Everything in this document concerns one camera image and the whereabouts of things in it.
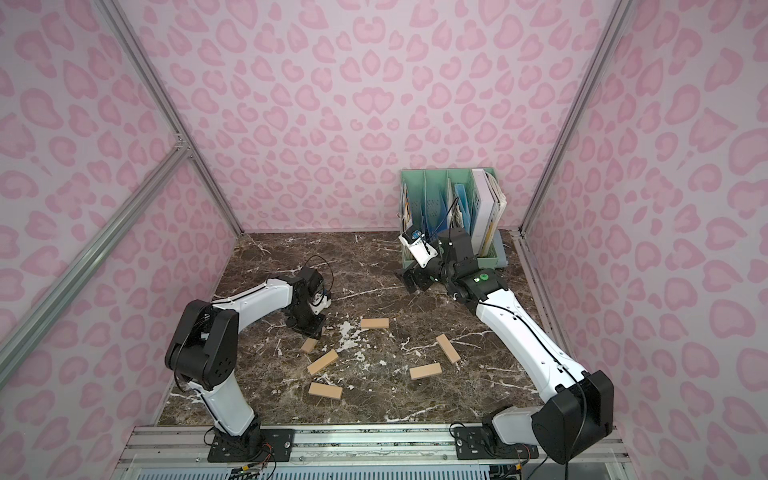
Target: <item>black motor housing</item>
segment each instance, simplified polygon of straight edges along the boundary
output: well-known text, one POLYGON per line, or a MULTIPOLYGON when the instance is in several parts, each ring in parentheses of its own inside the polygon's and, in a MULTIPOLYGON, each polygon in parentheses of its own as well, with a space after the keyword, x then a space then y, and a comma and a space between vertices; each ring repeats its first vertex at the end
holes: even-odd
POLYGON ((557 395, 531 416, 538 444, 561 465, 604 439, 613 430, 614 384, 611 379, 598 370, 586 375, 579 385, 584 390, 587 405, 584 405, 581 391, 574 384, 567 389, 561 387, 557 395), (584 428, 579 434, 585 408, 584 428))

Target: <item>black cable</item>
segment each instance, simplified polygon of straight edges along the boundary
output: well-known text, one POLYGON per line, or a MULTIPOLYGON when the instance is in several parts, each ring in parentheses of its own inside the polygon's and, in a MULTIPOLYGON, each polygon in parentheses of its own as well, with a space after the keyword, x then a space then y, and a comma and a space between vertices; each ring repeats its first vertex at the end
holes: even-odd
POLYGON ((458 201, 458 197, 453 199, 453 201, 451 202, 451 206, 448 208, 448 213, 445 214, 445 218, 440 220, 440 223, 437 224, 437 227, 435 227, 435 231, 432 233, 432 235, 429 236, 429 238, 427 239, 427 242, 431 242, 432 241, 432 239, 437 234, 437 230, 440 228, 441 225, 443 225, 443 223, 448 219, 448 217, 450 217, 451 210, 453 210, 453 207, 456 205, 457 201, 458 201))
POLYGON ((516 318, 516 319, 520 320, 523 323, 523 325, 528 327, 528 330, 531 332, 533 337, 536 338, 536 340, 539 342, 539 344, 541 345, 541 348, 543 348, 545 350, 545 352, 547 352, 549 354, 549 356, 552 357, 552 359, 554 360, 555 363, 557 363, 559 366, 561 366, 563 368, 563 371, 569 377, 571 377, 571 380, 573 380, 574 383, 576 384, 576 386, 578 387, 579 392, 581 393, 581 400, 583 401, 583 404, 582 404, 583 407, 582 407, 582 411, 581 411, 581 426, 579 426, 578 433, 574 437, 574 441, 571 443, 571 447, 569 449, 565 449, 565 445, 563 445, 563 449, 564 449, 564 453, 565 453, 565 458, 566 458, 566 460, 565 460, 565 479, 568 480, 568 462, 570 461, 570 459, 569 459, 570 455, 568 454, 568 452, 569 452, 569 450, 570 450, 571 453, 573 452, 573 449, 576 446, 576 442, 578 441, 578 438, 581 436, 581 431, 584 429, 584 424, 587 421, 587 396, 584 394, 584 389, 581 388, 581 384, 576 380, 576 378, 573 376, 573 374, 571 374, 571 372, 567 368, 565 368, 565 366, 562 363, 560 363, 560 360, 558 360, 558 358, 556 356, 554 356, 554 354, 552 352, 549 351, 549 349, 544 344, 544 342, 542 342, 541 339, 538 337, 538 335, 536 335, 536 332, 533 330, 533 328, 531 328, 531 326, 528 325, 528 322, 523 320, 522 317, 520 317, 517 313, 511 311, 508 308, 504 308, 503 306, 494 305, 493 303, 485 303, 485 302, 481 302, 479 300, 474 300, 474 301, 478 305, 495 306, 496 308, 505 310, 505 311, 509 312, 512 315, 513 318, 516 318))
POLYGON ((310 262, 310 260, 311 260, 311 259, 313 259, 314 257, 317 257, 317 258, 321 259, 321 260, 322 260, 322 261, 323 261, 323 262, 324 262, 324 263, 325 263, 325 264, 328 266, 328 270, 330 270, 330 271, 331 271, 331 284, 330 284, 330 286, 328 287, 328 291, 330 292, 330 291, 331 291, 331 289, 333 288, 333 267, 331 266, 331 264, 330 264, 330 263, 328 263, 328 260, 326 260, 326 259, 322 258, 320 255, 318 255, 317 253, 315 253, 315 254, 314 254, 314 255, 312 255, 310 258, 306 259, 306 262, 304 262, 304 265, 303 265, 303 267, 304 267, 304 266, 306 266, 306 265, 307 265, 307 264, 310 262))
POLYGON ((525 480, 531 480, 531 477, 533 476, 533 474, 536 473, 536 471, 539 470, 541 468, 541 466, 544 464, 544 462, 546 462, 547 460, 549 460, 549 455, 545 456, 544 457, 544 461, 541 462, 540 464, 536 465, 536 468, 531 470, 531 474, 529 476, 525 477, 525 480))
POLYGON ((216 428, 215 426, 213 426, 213 427, 210 427, 210 428, 209 428, 208 430, 206 430, 206 431, 205 431, 205 433, 203 434, 203 443, 204 443, 204 444, 206 444, 206 445, 208 445, 209 447, 212 447, 212 446, 214 446, 214 443, 213 443, 213 442, 211 442, 211 443, 208 443, 208 442, 206 442, 206 441, 205 441, 205 437, 206 437, 206 436, 207 436, 209 433, 211 433, 211 432, 212 432, 212 431, 213 431, 215 428, 216 428))

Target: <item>ventilation grille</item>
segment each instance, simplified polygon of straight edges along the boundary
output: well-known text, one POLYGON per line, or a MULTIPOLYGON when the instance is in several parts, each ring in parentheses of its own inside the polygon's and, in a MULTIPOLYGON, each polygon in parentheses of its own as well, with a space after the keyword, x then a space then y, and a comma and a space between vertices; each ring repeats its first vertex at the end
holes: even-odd
POLYGON ((144 468, 138 480, 227 480, 229 468, 144 468))
MULTIPOLYGON (((227 480, 228 468, 147 468, 138 480, 227 480)), ((487 465, 278 468, 272 480, 490 480, 487 465)))

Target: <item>book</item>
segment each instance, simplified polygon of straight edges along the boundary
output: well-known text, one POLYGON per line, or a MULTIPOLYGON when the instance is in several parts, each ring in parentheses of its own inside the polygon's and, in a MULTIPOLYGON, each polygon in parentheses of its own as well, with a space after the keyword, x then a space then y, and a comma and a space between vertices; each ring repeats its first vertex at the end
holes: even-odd
POLYGON ((491 223, 488 225, 488 231, 485 233, 485 240, 483 240, 483 245, 480 249, 480 257, 488 256, 488 252, 493 244, 493 236, 498 228, 498 223, 501 221, 504 210, 507 208, 507 197, 504 195, 504 192, 502 192, 498 180, 488 172, 485 172, 485 179, 488 182, 491 195, 493 195, 494 206, 491 213, 491 223))
POLYGON ((491 214, 495 206, 491 188, 486 180, 485 170, 482 168, 472 169, 472 179, 475 181, 475 194, 472 197, 472 251, 475 255, 480 254, 485 235, 488 232, 488 226, 491 223, 491 214))

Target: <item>metal base plate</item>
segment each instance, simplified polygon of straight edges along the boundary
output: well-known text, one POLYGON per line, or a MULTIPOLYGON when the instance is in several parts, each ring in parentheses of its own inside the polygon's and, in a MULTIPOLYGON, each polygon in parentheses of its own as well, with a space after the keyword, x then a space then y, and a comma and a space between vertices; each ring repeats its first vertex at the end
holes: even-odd
POLYGON ((208 462, 263 462, 270 452, 270 449, 264 445, 267 443, 272 447, 270 461, 288 462, 293 448, 294 434, 295 430, 291 429, 261 430, 263 447, 255 454, 251 454, 251 449, 242 439, 228 439, 219 429, 214 429, 214 440, 208 451, 208 462))
POLYGON ((452 431, 455 436, 456 458, 459 460, 487 460, 490 458, 525 460, 528 458, 529 452, 531 458, 538 458, 536 445, 494 443, 488 430, 482 426, 454 427, 452 431))

